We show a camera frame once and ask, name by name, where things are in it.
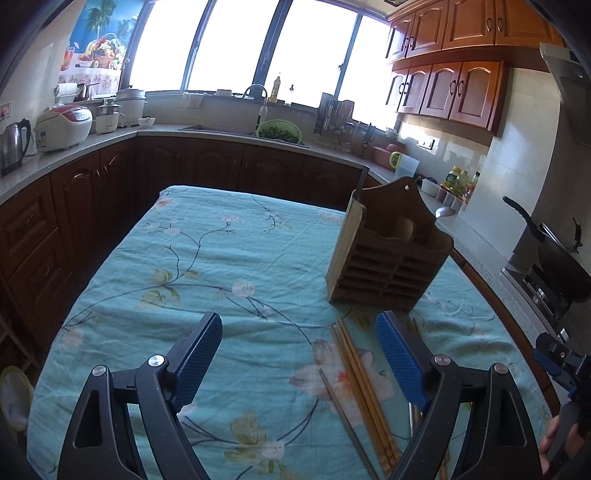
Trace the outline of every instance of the chopsticks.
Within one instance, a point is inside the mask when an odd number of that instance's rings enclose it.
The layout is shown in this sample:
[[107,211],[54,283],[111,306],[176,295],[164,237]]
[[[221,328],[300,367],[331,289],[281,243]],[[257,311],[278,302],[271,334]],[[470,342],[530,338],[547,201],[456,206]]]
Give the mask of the chopsticks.
[[347,331],[343,320],[339,318],[337,325],[331,325],[330,332],[335,340],[339,356],[345,367],[347,379],[351,385],[353,396],[359,406],[363,421],[368,429],[369,438],[375,449],[384,474],[390,476],[400,461],[400,451],[396,447],[384,412],[379,405],[374,388],[361,363],[357,349]]
[[326,379],[326,375],[324,374],[321,368],[319,371],[320,377],[324,382],[324,387],[326,388],[326,391],[329,393],[329,397],[332,400],[332,403],[335,405],[335,409],[339,414],[340,420],[341,422],[343,422],[343,426],[345,427],[345,430],[347,431],[347,434],[349,435],[351,442],[353,442],[353,446],[355,447],[355,450],[357,450],[357,453],[359,454],[361,461],[365,465],[365,468],[367,469],[369,476],[372,480],[379,480],[378,474],[375,471],[374,466],[371,464],[371,461],[369,460],[367,453],[365,453],[365,450],[363,449],[363,446],[361,445],[361,442],[359,441],[357,434],[355,433],[353,427],[349,423],[349,419],[345,415],[343,407],[340,406],[339,400],[336,398],[335,392],[330,386],[329,381]]

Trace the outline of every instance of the small bowl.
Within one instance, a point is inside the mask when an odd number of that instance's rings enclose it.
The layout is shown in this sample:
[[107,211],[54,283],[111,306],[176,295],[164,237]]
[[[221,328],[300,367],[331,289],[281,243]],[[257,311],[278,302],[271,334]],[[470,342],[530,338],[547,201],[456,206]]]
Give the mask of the small bowl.
[[424,179],[423,183],[421,184],[421,190],[427,195],[435,197],[439,192],[439,185],[437,185],[437,183],[433,183],[431,180]]
[[143,118],[138,118],[138,123],[142,128],[151,127],[155,121],[156,118],[153,116],[145,116]]

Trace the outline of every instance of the range hood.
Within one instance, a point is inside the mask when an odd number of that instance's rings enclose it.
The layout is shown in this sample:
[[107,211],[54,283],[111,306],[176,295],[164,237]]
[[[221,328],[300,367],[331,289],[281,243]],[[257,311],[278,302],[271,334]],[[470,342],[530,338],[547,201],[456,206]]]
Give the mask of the range hood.
[[540,53],[560,90],[576,140],[591,145],[591,79],[568,48],[540,44]]

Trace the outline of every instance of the teal floral tablecloth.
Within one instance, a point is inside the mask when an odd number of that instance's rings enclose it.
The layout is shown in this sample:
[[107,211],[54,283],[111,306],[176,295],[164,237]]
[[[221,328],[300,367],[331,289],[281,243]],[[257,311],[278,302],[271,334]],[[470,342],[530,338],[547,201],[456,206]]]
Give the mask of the teal floral tablecloth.
[[[57,475],[70,416],[90,370],[136,368],[166,353],[202,314],[223,340],[179,419],[213,480],[359,479],[368,475],[319,376],[326,373],[380,471],[328,325],[345,319],[395,440],[409,437],[408,404],[378,346],[379,310],[326,298],[324,275],[342,212],[245,193],[176,186],[101,266],[80,296],[37,384],[27,456]],[[459,365],[509,365],[536,435],[550,414],[519,350],[491,308],[448,259],[411,313],[434,353]],[[160,474],[136,406],[132,424],[150,479]],[[457,458],[467,420],[450,444]]]

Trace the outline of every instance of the human hand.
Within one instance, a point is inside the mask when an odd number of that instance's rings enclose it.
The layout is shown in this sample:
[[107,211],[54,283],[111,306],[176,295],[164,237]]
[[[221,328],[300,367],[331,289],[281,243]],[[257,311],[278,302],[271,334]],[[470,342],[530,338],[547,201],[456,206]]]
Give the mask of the human hand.
[[[542,473],[544,474],[548,471],[548,468],[550,468],[546,453],[550,450],[550,445],[552,445],[552,441],[558,431],[558,420],[559,417],[556,416],[548,422],[546,435],[540,440],[540,463],[542,464]],[[566,443],[564,444],[564,451],[571,460],[577,455],[579,449],[584,444],[584,440],[579,436],[578,428],[579,425],[577,423],[572,426],[569,435],[566,437]]]

